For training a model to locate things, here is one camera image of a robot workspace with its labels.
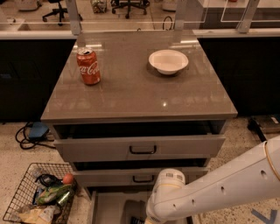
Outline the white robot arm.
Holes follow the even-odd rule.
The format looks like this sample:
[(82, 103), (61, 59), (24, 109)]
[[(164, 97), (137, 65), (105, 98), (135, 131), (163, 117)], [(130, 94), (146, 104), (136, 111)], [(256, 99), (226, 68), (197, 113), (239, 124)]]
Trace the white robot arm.
[(280, 196), (280, 136), (187, 184), (176, 169), (157, 177), (144, 224), (164, 224), (195, 214)]

